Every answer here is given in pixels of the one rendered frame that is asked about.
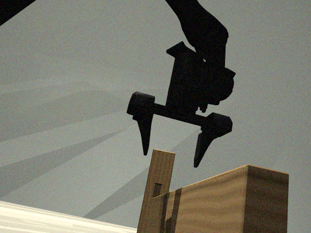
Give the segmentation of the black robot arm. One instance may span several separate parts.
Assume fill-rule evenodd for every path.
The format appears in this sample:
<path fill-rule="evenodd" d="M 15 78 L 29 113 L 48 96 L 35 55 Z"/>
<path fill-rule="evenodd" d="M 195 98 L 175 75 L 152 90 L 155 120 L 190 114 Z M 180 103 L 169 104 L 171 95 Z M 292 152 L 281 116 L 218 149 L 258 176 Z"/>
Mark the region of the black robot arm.
<path fill-rule="evenodd" d="M 34 1 L 0 0 L 0 26 Z M 189 49 L 183 41 L 166 50 L 175 58 L 172 76 L 191 75 L 202 84 L 194 87 L 180 83 L 174 98 L 178 104 L 198 106 L 205 113 L 208 104 L 219 105 L 233 91 L 236 73 L 225 67 L 228 31 L 197 0 L 165 1 L 177 15 L 189 44 L 196 50 Z"/>

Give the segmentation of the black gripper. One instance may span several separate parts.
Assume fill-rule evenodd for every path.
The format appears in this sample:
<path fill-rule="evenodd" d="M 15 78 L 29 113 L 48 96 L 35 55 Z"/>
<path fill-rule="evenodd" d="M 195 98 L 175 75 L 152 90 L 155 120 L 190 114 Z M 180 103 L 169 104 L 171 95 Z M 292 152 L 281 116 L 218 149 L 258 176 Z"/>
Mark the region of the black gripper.
<path fill-rule="evenodd" d="M 177 99 L 174 97 L 180 83 L 194 87 L 198 87 L 199 84 L 202 85 L 196 77 L 191 75 L 173 75 L 171 77 L 165 106 L 155 103 L 155 96 L 136 91 L 130 98 L 127 113 L 133 115 L 132 119 L 138 122 L 143 154 L 145 156 L 148 153 L 151 124 L 154 114 L 201 126 L 202 133 L 198 134 L 194 156 L 194 167 L 196 168 L 199 166 L 211 142 L 215 138 L 231 132 L 233 123 L 229 116 L 214 112 L 207 117 L 200 116 L 195 114 L 198 110 L 198 106 L 178 104 Z M 179 106 L 174 108 L 173 104 Z"/>

